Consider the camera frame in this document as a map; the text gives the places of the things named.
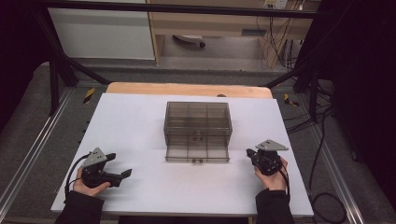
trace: transparent plastic box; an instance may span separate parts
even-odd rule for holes
[[[168,102],[167,161],[227,162],[233,132],[228,103]]]

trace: black controller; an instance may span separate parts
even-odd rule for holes
[[[276,151],[259,149],[256,152],[248,148],[247,156],[251,158],[251,163],[259,168],[263,175],[273,175],[282,169],[282,161]]]
[[[121,180],[131,175],[132,169],[126,170],[122,172],[120,175],[107,173],[104,171],[105,165],[108,161],[113,161],[116,158],[116,154],[111,153],[104,156],[104,155],[100,155],[100,153],[101,152],[99,151],[99,153],[96,155],[91,154],[90,157],[87,159],[87,161],[83,164],[83,170],[81,176],[82,182],[84,183],[84,185],[86,185],[88,188],[91,189],[96,188],[99,185],[106,182],[110,183],[111,188],[119,187]]]

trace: human hand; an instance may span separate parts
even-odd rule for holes
[[[75,191],[75,192],[82,193],[82,194],[92,196],[92,197],[96,197],[100,192],[102,192],[105,189],[107,189],[108,187],[110,187],[110,183],[106,182],[106,183],[99,185],[98,187],[96,187],[94,189],[90,189],[87,186],[85,186],[84,183],[82,182],[81,175],[82,175],[82,168],[79,168],[77,171],[76,181],[73,184],[73,191]]]
[[[281,171],[283,172],[283,174],[286,174],[286,167],[288,167],[288,162],[285,161],[282,157],[280,157],[280,160],[283,164]],[[259,168],[257,168],[256,166],[254,167],[254,171],[256,176],[264,184],[264,188],[268,188],[269,190],[286,190],[286,181],[280,172],[276,172],[273,175],[263,175],[262,172],[260,172]]]

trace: metal bar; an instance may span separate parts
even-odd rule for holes
[[[301,96],[298,96],[298,98],[299,101],[302,103],[303,111],[307,113],[308,110],[306,106],[306,100],[303,99]],[[322,136],[320,127],[318,125],[314,125],[312,127],[312,130],[314,131],[314,135],[319,143]],[[347,186],[347,182],[345,181],[340,169],[338,168],[338,165],[334,157],[332,156],[332,153],[329,147],[327,146],[325,140],[323,142],[323,146],[321,150],[322,150],[321,158],[323,159],[324,164],[326,165],[327,171],[329,172],[330,178],[332,179],[332,183],[334,185],[335,190],[337,191],[338,197],[340,197],[340,200],[344,203],[349,222],[353,224],[363,224],[364,219],[361,215],[361,211],[358,205],[356,204],[353,195],[350,192],[349,187]]]
[[[2,223],[3,219],[6,216],[6,213],[8,212],[15,198],[17,197],[18,192],[20,191],[25,179],[35,165],[35,161],[37,160],[42,148],[50,137],[50,134],[56,123],[58,122],[59,117],[64,112],[64,108],[67,105],[68,99],[73,89],[74,88],[67,88],[66,91],[64,91],[58,110],[52,117],[49,117],[47,119],[46,124],[44,125],[35,142],[32,144],[29,152],[27,153],[26,157],[18,168],[18,171],[12,177],[6,190],[3,192],[0,198],[0,223]]]
[[[54,7],[54,8],[216,14],[216,15],[252,16],[252,17],[274,17],[274,18],[278,17],[278,18],[300,18],[300,19],[329,19],[335,17],[335,15],[326,12],[282,10],[282,9],[257,9],[257,8],[242,8],[242,7],[202,7],[202,6],[185,6],[185,5],[109,3],[109,2],[59,1],[59,0],[35,0],[34,4],[42,7]]]

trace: white tabletop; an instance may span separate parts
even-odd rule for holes
[[[165,161],[163,125],[168,101],[228,102],[233,125],[230,162]],[[255,149],[266,139],[290,149],[279,151],[279,155],[289,163],[291,213],[312,217],[277,102],[272,99],[104,93],[74,161],[99,147],[105,154],[117,154],[106,164],[106,172],[120,174],[133,168],[119,188],[100,194],[106,201],[104,213],[248,217],[257,214],[255,196],[262,184],[254,175],[246,149]],[[60,190],[51,210],[61,212],[63,208],[64,192]]]

